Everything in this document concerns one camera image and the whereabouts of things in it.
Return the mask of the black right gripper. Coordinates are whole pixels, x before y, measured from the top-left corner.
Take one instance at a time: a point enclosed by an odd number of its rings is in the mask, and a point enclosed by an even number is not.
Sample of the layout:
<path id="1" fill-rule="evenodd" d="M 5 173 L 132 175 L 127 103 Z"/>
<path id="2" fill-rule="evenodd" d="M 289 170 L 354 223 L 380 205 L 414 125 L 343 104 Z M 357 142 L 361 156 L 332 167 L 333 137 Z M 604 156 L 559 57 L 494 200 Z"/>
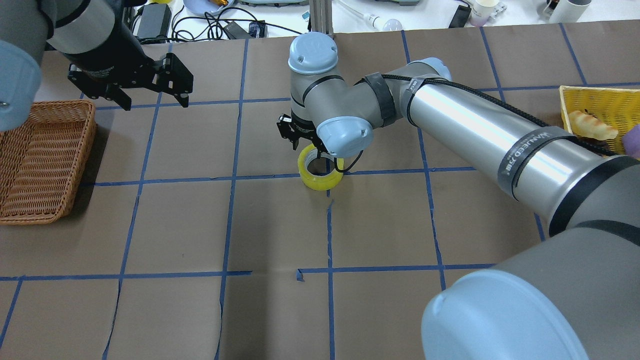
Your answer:
<path id="1" fill-rule="evenodd" d="M 313 159 L 326 158 L 327 153 L 318 137 L 316 128 L 311 121 L 304 120 L 295 114 L 281 114 L 276 122 L 279 136 L 291 143 L 292 150 L 298 149 L 300 139 L 306 139 L 313 144 L 315 155 Z"/>

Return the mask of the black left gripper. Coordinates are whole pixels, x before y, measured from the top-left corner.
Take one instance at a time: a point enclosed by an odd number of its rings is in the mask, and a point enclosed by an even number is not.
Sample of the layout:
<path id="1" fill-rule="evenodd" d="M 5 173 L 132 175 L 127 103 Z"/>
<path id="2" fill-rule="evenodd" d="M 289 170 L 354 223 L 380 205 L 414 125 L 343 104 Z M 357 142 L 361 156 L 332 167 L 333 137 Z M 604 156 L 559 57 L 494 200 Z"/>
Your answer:
<path id="1" fill-rule="evenodd" d="M 114 14 L 66 14 L 57 20 L 57 50 L 70 62 L 67 80 L 91 100 L 131 110 L 125 89 L 151 89 L 187 109 L 194 75 L 173 52 L 153 61 Z"/>

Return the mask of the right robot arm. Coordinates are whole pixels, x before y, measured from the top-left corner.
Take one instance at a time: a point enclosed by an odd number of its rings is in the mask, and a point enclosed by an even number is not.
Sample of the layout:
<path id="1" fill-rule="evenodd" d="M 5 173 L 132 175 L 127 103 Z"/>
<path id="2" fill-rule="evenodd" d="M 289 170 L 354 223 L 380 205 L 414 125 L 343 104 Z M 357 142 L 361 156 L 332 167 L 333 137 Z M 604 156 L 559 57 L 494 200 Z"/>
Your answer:
<path id="1" fill-rule="evenodd" d="M 405 118 L 516 201 L 549 238 L 462 276 L 422 315 L 428 360 L 637 360 L 639 160 L 597 154 L 566 130 L 455 83 L 430 57 L 348 86 L 321 32 L 289 48 L 291 114 L 278 129 L 329 158 L 354 157 Z"/>

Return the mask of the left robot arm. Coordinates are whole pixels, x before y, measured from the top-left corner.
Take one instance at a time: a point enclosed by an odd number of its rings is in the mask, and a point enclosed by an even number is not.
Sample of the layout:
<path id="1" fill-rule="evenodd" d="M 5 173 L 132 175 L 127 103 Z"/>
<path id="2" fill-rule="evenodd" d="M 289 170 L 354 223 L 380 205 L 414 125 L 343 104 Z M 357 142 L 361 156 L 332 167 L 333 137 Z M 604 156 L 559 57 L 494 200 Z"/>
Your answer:
<path id="1" fill-rule="evenodd" d="M 47 46 L 70 62 L 67 78 L 92 100 L 105 98 L 126 111 L 126 89 L 174 96 L 189 106 L 194 75 L 175 54 L 153 60 L 123 20 L 142 0 L 3 0 L 0 9 L 0 128 L 27 120 L 41 87 Z"/>

